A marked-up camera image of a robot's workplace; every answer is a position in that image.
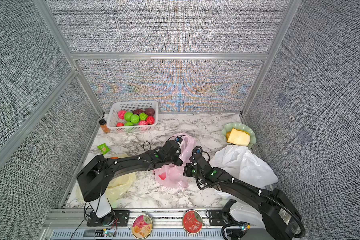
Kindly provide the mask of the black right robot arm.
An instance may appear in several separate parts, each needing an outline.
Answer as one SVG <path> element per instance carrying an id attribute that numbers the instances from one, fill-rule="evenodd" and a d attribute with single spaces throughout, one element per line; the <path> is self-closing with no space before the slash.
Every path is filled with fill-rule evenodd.
<path id="1" fill-rule="evenodd" d="M 265 229 L 275 240 L 291 240 L 306 235 L 300 213 L 279 189 L 269 191 L 245 183 L 221 168 L 211 167 L 199 153 L 185 165 L 184 176 L 193 177 L 205 188 L 228 193 L 250 205 L 260 213 Z"/>

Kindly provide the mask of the dark purple fruit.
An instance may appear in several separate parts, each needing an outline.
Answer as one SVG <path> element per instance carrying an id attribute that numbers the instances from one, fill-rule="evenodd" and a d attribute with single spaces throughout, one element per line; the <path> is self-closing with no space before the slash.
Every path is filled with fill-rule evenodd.
<path id="1" fill-rule="evenodd" d="M 136 109 L 133 111 L 134 115 L 140 115 L 141 113 L 143 113 L 144 111 L 142 109 Z"/>
<path id="2" fill-rule="evenodd" d="M 156 111 L 154 108 L 147 108 L 144 110 L 144 113 L 148 116 L 153 117 L 155 115 Z"/>

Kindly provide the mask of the pink plastic bag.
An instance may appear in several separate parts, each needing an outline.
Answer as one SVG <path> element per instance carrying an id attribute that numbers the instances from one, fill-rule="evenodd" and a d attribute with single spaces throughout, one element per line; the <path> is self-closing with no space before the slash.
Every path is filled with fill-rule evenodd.
<path id="1" fill-rule="evenodd" d="M 186 163 L 190 163 L 190 157 L 192 150 L 196 147 L 196 139 L 187 133 L 175 134 L 171 137 L 174 140 L 177 136 L 182 137 L 181 154 L 180 159 L 183 161 L 183 165 L 178 167 L 176 165 L 165 165 L 160 169 L 153 170 L 155 180 L 164 187 L 174 189 L 186 189 L 189 187 L 188 177 L 183 176 L 184 167 Z"/>

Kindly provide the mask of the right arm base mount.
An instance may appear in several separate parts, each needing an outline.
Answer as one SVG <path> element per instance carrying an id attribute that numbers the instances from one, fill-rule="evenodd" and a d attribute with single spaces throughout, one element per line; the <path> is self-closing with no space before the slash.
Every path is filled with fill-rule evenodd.
<path id="1" fill-rule="evenodd" d="M 221 234 L 224 240 L 241 240 L 251 227 L 249 223 L 236 221 L 230 214 L 231 207 L 236 202 L 229 200 L 222 209 L 206 210 L 210 225 L 222 227 Z"/>

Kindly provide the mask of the white plastic bag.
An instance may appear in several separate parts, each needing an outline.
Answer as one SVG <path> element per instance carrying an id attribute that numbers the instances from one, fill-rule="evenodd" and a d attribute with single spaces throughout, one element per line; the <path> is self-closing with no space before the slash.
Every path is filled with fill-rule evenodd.
<path id="1" fill-rule="evenodd" d="M 279 181 L 272 168 L 246 146 L 226 146 L 216 152 L 210 160 L 210 165 L 221 168 L 233 177 L 257 188 L 264 188 Z"/>

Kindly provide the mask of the pink wrinkled fruit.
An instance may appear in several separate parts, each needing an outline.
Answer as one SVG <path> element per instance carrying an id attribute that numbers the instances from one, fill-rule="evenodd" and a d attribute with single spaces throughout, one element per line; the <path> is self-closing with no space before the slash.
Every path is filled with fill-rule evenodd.
<path id="1" fill-rule="evenodd" d="M 147 121 L 139 121 L 139 126 L 142 125 L 149 125 L 149 123 Z"/>
<path id="2" fill-rule="evenodd" d="M 126 111 L 123 111 L 123 110 L 118 111 L 118 118 L 120 120 L 124 120 L 125 119 L 125 114 L 126 114 Z"/>

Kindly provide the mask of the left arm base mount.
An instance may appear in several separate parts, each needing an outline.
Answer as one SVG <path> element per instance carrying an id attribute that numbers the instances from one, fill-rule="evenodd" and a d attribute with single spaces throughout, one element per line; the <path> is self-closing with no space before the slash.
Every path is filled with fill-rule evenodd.
<path id="1" fill-rule="evenodd" d="M 88 216 L 87 227 L 126 227 L 130 218 L 129 210 L 113 210 L 103 218 L 98 218 L 94 211 Z"/>

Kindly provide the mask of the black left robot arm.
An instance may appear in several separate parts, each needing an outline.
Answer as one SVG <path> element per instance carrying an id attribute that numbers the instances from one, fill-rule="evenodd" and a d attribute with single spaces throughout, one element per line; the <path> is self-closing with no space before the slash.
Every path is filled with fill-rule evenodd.
<path id="1" fill-rule="evenodd" d="M 180 159 L 182 137 L 167 140 L 162 147 L 127 158 L 108 158 L 95 156 L 77 174 L 77 182 L 84 201 L 89 203 L 98 219 L 105 218 L 112 211 L 112 206 L 105 197 L 105 192 L 113 178 L 127 174 L 152 171 L 166 165 L 182 166 Z"/>

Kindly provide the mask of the yellow plastic bag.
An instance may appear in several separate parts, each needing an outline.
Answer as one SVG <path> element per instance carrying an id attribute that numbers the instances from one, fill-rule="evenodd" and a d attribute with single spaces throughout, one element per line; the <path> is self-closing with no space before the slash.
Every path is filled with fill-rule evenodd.
<path id="1" fill-rule="evenodd" d="M 81 203 L 97 201 L 103 194 L 113 203 L 136 180 L 134 158 L 109 158 L 96 155 L 77 174 L 76 198 Z"/>

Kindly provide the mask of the green wrinkled fruit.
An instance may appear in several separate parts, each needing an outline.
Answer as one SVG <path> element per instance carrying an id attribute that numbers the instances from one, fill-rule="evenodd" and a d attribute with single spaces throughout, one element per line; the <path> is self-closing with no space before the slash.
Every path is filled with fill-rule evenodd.
<path id="1" fill-rule="evenodd" d="M 137 125 L 140 122 L 140 116 L 139 115 L 132 115 L 130 118 L 130 122 L 134 125 Z"/>
<path id="2" fill-rule="evenodd" d="M 124 114 L 124 120 L 127 121 L 127 122 L 130 122 L 133 115 L 134 114 L 132 112 L 126 112 Z"/>
<path id="3" fill-rule="evenodd" d="M 126 122 L 124 124 L 125 127 L 130 127 L 130 126 L 134 126 L 134 124 L 132 122 Z"/>
<path id="4" fill-rule="evenodd" d="M 146 113 L 140 113 L 139 118 L 140 121 L 146 121 L 149 116 Z"/>

